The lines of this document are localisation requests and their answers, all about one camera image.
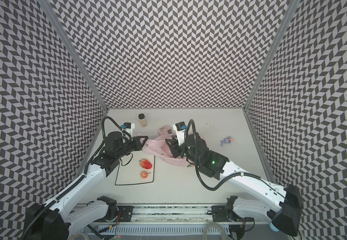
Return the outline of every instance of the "pink plastic bag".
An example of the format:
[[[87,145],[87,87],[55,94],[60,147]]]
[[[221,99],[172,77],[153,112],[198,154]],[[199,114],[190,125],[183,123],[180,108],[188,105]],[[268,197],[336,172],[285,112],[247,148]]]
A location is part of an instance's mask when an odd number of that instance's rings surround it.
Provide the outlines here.
[[[155,138],[154,140],[147,140],[143,147],[143,152],[150,155],[155,155],[160,157],[164,162],[174,165],[174,166],[188,166],[188,162],[186,158],[173,158],[171,154],[171,150],[168,147],[165,139],[172,139],[172,135],[176,134],[163,134]]]

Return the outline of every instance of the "white cutting board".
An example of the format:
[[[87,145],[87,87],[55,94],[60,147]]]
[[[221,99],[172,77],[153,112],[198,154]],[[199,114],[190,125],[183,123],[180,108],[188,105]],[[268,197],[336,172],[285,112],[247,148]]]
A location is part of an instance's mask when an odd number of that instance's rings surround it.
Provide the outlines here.
[[[133,151],[133,158],[131,162],[127,162],[131,159],[131,154],[128,156],[122,157],[120,161],[119,168],[117,171],[117,177],[115,185],[134,185],[134,184],[144,184],[153,182],[153,175],[155,171],[155,156],[145,154],[143,151]],[[140,161],[142,159],[147,159],[151,164],[152,168],[145,169],[140,166]],[[146,178],[142,178],[140,175],[142,171],[150,172]]]

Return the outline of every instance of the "table surface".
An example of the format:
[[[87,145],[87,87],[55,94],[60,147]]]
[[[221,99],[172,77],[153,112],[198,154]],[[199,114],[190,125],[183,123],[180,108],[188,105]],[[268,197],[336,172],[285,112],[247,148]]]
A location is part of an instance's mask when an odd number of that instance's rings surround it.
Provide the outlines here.
[[[147,127],[141,127],[138,120],[140,113],[145,115]],[[166,124],[171,126],[181,121],[187,124],[193,119],[196,131],[205,137],[210,150],[228,157],[238,166],[266,180],[242,109],[110,109],[108,116],[118,124],[135,123],[133,135],[141,134],[150,139],[158,137],[157,130]],[[116,130],[118,129],[110,120],[105,122],[106,134]],[[234,141],[222,147],[221,140],[227,136],[233,137]],[[102,135],[99,134],[90,154],[100,146],[102,140]],[[172,166],[159,157],[156,157],[155,177],[151,183],[116,186],[116,173],[117,169],[90,190],[80,203],[87,203],[100,196],[108,196],[121,204],[222,204],[231,195],[255,199],[228,181],[218,190],[209,191],[197,179],[194,167]],[[214,178],[200,175],[209,186],[213,187],[218,183]]]

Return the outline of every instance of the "blue toy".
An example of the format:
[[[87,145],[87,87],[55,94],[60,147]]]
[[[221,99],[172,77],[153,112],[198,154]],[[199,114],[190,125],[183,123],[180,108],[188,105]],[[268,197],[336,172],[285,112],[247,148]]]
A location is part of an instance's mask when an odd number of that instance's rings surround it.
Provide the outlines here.
[[[221,141],[221,146],[224,146],[224,144],[231,143],[231,142],[233,142],[233,138],[231,136],[228,136]]]

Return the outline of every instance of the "patterned wall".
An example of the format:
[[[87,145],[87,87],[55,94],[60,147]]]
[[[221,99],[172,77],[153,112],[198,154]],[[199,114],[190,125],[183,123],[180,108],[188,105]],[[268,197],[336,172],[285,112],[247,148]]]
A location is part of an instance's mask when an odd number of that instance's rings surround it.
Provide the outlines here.
[[[308,239],[347,239],[347,0],[304,0],[249,109]]]
[[[243,107],[289,0],[51,0],[109,107]]]
[[[73,179],[103,114],[36,1],[0,1],[0,239]]]

